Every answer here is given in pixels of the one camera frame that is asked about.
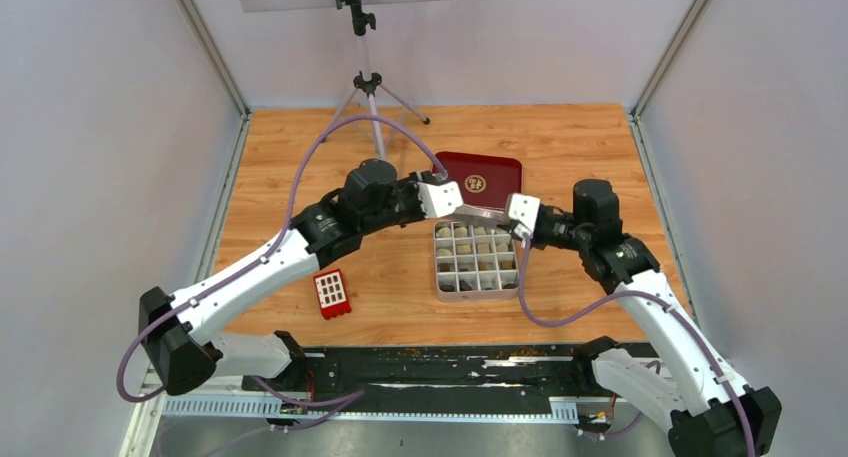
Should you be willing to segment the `silver compartment tin box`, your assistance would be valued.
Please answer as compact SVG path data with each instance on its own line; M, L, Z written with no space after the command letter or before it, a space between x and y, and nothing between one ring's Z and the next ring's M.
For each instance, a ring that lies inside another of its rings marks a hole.
M506 231L442 221L433 229L433 250L440 301L503 301L517 295L519 255Z

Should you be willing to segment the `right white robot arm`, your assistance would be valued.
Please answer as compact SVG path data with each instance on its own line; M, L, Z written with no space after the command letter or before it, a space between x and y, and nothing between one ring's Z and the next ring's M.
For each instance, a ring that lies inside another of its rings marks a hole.
M624 231L620 201L608 181L577 182L569 212L513 195L508 214L523 245L575 251L606 293L559 325L616 302L642 329L670 375L660 377L619 344L598 338L585 345L570 369L577 390L592 395L604 388L623 397L666 433L677 456L770 451L780 400L768 387L752 387L681 307L653 253Z

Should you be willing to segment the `red lacquer tray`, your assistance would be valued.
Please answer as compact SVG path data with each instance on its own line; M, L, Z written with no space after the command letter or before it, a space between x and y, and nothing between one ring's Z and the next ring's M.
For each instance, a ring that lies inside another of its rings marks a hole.
M436 157L468 205L503 210L508 197L523 190L523 166L517 159L451 151Z

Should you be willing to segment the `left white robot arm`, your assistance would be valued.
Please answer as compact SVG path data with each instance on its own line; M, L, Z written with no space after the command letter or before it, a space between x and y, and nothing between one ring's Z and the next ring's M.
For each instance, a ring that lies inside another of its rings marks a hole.
M391 164L366 160L342 187L305 207L236 263L171 294L159 286L144 292L139 344L162 392L182 395L213 377L239 375L271 379L283 390L298 388L307 366L289 334L226 334L224 327L278 289L357 251L365 236L425 220L423 192L442 181L430 171L400 178Z

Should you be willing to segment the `silver tin lid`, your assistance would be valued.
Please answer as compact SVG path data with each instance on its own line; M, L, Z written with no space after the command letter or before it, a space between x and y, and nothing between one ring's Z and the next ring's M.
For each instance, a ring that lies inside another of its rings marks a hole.
M521 219L509 208L494 209L464 204L451 217L470 226L500 229L508 233L523 232L526 229Z

